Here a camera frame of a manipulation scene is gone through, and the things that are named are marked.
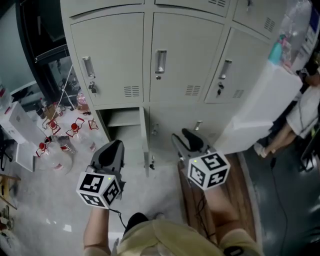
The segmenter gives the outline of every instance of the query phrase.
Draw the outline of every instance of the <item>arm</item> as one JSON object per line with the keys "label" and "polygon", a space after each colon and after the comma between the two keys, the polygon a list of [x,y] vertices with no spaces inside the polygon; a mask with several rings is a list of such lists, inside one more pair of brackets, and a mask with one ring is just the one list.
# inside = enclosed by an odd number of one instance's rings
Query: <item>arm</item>
{"label": "arm", "polygon": [[108,231],[109,210],[93,207],[83,235],[84,249],[97,247],[110,255]]}
{"label": "arm", "polygon": [[209,189],[204,194],[213,218],[216,238],[220,243],[229,231],[241,228],[239,217],[220,186]]}

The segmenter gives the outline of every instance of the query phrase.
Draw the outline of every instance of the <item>locker vent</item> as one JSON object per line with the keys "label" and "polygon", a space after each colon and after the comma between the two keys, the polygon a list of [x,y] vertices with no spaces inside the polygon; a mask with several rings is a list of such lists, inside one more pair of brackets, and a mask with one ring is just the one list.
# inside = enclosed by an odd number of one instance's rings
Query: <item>locker vent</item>
{"label": "locker vent", "polygon": [[123,89],[125,97],[139,97],[140,95],[139,86],[125,86]]}
{"label": "locker vent", "polygon": [[198,96],[200,92],[200,87],[199,85],[188,85],[186,87],[185,95],[186,96]]}
{"label": "locker vent", "polygon": [[226,0],[209,0],[210,4],[218,5],[220,7],[226,7]]}
{"label": "locker vent", "polygon": [[245,90],[236,90],[234,95],[233,95],[233,98],[234,99],[240,99],[242,94],[244,94]]}
{"label": "locker vent", "polygon": [[270,19],[269,17],[266,18],[265,24],[264,24],[264,28],[266,30],[268,30],[269,32],[274,31],[276,23]]}

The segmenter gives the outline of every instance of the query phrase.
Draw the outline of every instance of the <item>locker lock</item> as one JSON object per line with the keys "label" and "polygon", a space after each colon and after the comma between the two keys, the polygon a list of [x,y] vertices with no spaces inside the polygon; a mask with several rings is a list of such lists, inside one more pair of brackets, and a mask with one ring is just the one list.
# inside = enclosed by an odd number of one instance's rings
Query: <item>locker lock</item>
{"label": "locker lock", "polygon": [[90,82],[88,89],[91,90],[91,92],[92,92],[93,94],[96,94],[96,93],[97,93],[97,89],[95,88],[95,82],[94,82],[94,81],[91,81],[91,82]]}

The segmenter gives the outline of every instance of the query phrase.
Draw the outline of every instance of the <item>person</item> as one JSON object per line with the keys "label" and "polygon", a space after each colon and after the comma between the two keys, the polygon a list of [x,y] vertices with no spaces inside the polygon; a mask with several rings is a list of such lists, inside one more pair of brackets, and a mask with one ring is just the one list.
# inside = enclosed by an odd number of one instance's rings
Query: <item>person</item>
{"label": "person", "polygon": [[[118,256],[262,256],[263,252],[242,229],[239,217],[218,186],[205,191],[205,198],[215,225],[219,246],[187,225],[165,219],[148,220],[142,213],[128,221],[117,246]],[[84,236],[85,256],[109,256],[109,210],[91,210]]]}
{"label": "person", "polygon": [[286,116],[286,123],[267,147],[255,143],[253,148],[261,157],[274,154],[290,145],[297,136],[304,139],[318,122],[320,101],[320,67],[314,75],[307,76],[308,89],[302,94],[295,107]]}

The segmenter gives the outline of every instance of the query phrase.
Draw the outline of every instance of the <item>black chair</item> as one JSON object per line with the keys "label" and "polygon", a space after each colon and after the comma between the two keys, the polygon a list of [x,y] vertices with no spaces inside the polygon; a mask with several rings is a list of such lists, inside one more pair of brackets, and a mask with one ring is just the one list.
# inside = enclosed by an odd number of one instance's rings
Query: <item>black chair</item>
{"label": "black chair", "polygon": [[4,132],[2,131],[2,128],[0,128],[0,159],[1,159],[1,170],[4,171],[5,168],[3,167],[3,161],[4,161],[4,156],[6,156],[10,162],[12,162],[12,157],[8,156],[6,153],[6,149],[15,143],[14,139],[5,139]]}

